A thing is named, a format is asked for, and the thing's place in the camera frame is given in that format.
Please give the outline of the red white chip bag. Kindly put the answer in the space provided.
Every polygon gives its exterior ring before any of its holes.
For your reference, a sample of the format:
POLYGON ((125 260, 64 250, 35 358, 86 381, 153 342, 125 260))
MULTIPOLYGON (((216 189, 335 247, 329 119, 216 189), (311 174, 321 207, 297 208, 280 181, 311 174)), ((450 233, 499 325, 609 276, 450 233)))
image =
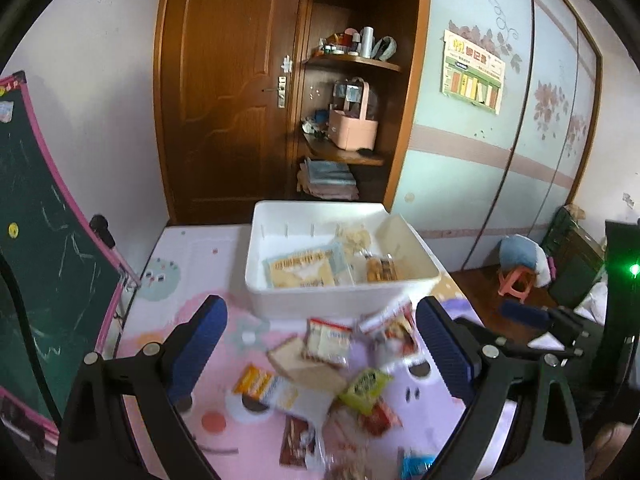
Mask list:
POLYGON ((420 353, 413 305, 408 299, 363 318, 357 328, 369 341, 377 367, 391 366, 420 353))

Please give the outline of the blue snack packet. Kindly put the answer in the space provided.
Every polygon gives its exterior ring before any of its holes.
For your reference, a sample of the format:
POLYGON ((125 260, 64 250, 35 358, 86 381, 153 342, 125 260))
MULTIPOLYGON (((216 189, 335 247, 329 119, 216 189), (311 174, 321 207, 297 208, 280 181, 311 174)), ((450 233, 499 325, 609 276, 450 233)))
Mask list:
POLYGON ((435 457, 430 454, 402 451, 399 460, 399 479, 422 480, 434 461, 435 457))

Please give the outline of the green snack packet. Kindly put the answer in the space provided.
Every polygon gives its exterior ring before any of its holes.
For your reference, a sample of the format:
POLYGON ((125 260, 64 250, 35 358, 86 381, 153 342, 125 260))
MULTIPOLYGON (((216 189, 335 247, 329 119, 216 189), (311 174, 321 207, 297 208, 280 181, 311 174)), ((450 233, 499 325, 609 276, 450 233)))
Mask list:
POLYGON ((338 398, 359 414, 371 415, 376 402, 392 380, 393 376, 382 370, 366 368, 349 383, 338 398))

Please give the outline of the orange white snack packet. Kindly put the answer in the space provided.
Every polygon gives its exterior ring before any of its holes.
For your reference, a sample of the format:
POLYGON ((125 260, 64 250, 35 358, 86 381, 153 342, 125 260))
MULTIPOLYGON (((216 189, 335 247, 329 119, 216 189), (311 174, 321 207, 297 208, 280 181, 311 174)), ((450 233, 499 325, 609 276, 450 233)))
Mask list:
POLYGON ((300 396, 292 382, 254 364, 244 368, 233 392, 281 411, 289 411, 300 396))

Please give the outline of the brown white snack packet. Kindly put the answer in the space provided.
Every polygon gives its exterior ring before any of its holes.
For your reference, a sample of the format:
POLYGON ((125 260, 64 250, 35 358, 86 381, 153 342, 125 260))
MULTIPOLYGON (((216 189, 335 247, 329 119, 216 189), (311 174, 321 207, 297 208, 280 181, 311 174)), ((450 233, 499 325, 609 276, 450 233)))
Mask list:
POLYGON ((308 469, 316 450, 316 433, 306 420, 286 416, 279 464, 308 469))

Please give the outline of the pink plastic stool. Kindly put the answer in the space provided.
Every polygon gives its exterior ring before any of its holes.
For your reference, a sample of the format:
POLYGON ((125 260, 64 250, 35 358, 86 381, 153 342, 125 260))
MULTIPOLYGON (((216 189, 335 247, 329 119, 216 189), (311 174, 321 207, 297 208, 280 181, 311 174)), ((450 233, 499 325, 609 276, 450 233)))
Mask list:
POLYGON ((510 296, 525 304, 536 283, 536 274, 526 266, 516 266, 509 271, 498 271, 498 295, 510 296))

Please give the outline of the red snack packet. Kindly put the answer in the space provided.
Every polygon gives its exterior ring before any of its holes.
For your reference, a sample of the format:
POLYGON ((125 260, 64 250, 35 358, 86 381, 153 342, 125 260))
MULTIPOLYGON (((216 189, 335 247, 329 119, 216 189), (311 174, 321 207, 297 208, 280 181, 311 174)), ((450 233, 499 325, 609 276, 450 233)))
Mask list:
POLYGON ((390 430, 402 427, 399 416, 383 399, 376 401, 369 415, 360 414, 358 424, 366 434, 375 438, 383 437, 390 430))

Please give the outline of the pink cartoon play mat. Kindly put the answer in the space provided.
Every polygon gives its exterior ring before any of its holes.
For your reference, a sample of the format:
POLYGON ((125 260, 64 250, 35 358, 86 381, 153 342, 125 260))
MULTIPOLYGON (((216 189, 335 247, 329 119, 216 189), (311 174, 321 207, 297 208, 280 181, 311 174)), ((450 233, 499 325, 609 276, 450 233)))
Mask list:
MULTIPOLYGON (((303 465, 300 422, 237 396, 234 385, 249 365, 305 386, 337 390, 369 364, 368 350, 354 344, 349 366, 332 370, 302 356, 306 325, 268 321, 250 313, 244 268, 248 226, 174 226, 160 236, 134 296, 117 353, 133 356, 146 344, 165 340, 210 295, 224 298, 228 324, 192 396, 180 408, 209 463, 224 479, 309 479, 303 465)), ((400 451, 436 455, 464 411, 450 396, 431 359, 399 367, 383 393, 399 425, 375 438, 347 412, 326 426, 333 453, 359 455, 372 479, 395 479, 400 451)))

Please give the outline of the white red cracker packet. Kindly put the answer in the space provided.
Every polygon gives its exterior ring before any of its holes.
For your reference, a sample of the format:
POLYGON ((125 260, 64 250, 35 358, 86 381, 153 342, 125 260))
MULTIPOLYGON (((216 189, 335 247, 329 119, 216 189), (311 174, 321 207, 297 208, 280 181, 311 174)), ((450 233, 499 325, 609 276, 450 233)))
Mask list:
POLYGON ((352 329, 345 325, 310 318, 303 348, 307 360, 343 368, 348 365, 352 348, 352 329))

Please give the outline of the white plastic bin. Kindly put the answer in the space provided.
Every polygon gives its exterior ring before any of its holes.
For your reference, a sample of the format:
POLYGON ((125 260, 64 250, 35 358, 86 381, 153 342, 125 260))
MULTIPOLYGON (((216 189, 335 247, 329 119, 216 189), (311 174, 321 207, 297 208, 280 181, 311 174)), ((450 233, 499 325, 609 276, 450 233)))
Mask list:
POLYGON ((264 200, 254 208, 244 278, 260 318, 358 318, 429 294, 442 272, 413 227, 381 204, 264 200), (335 285, 272 288, 264 261, 309 249, 331 253, 335 285))

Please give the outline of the folded cloth stack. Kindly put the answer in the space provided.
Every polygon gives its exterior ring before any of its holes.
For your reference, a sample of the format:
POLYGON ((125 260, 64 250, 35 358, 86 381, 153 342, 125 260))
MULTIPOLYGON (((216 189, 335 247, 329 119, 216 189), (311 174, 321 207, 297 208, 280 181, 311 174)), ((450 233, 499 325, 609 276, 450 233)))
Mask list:
POLYGON ((299 165, 296 191, 320 200, 358 200, 357 182, 344 162, 308 157, 299 165))

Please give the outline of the wooden corner shelf unit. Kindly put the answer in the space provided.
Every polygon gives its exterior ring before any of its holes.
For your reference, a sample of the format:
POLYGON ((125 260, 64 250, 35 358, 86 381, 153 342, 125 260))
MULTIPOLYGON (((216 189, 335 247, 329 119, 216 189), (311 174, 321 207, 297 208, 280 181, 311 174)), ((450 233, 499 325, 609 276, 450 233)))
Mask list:
POLYGON ((431 0, 300 0, 292 193, 308 159, 341 162, 360 202, 393 203, 408 150, 431 0))

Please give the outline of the brown wooden door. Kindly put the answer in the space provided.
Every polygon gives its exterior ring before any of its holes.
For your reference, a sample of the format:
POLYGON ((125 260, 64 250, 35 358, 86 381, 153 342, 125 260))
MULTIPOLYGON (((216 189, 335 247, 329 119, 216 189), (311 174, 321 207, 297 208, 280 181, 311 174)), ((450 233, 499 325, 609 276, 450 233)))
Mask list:
POLYGON ((160 0, 154 103, 175 224, 244 223, 288 192, 288 104, 299 0, 160 0))

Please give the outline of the green chalkboard pink frame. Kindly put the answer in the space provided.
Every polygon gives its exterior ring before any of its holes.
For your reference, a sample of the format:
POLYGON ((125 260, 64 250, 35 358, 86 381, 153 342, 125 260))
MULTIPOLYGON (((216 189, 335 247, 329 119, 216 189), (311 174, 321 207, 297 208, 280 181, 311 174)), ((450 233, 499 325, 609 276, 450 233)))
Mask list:
POLYGON ((63 182, 23 72, 1 81, 1 259, 29 328, 3 294, 1 395, 54 439, 81 359, 105 346, 124 272, 63 182))

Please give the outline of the wall calendar poster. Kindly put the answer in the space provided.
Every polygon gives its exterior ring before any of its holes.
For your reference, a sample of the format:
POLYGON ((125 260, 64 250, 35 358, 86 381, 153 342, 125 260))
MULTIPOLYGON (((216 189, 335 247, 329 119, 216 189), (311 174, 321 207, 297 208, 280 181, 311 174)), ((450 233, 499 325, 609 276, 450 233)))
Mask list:
POLYGON ((452 32, 444 31, 444 59, 440 92, 490 110, 501 110, 506 63, 489 51, 452 32))

